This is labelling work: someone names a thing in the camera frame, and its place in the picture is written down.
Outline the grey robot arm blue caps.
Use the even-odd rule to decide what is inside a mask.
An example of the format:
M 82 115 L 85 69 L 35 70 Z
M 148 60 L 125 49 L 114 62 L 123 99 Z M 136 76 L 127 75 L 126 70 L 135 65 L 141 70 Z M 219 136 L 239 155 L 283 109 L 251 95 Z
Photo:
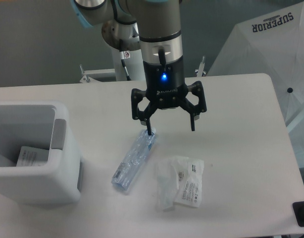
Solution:
M 80 20 L 94 26 L 110 20 L 137 24 L 147 88 L 132 89 L 132 118 L 146 125 L 160 109 L 181 107 L 195 120 L 206 112 L 203 85 L 185 83 L 179 0 L 73 0 Z

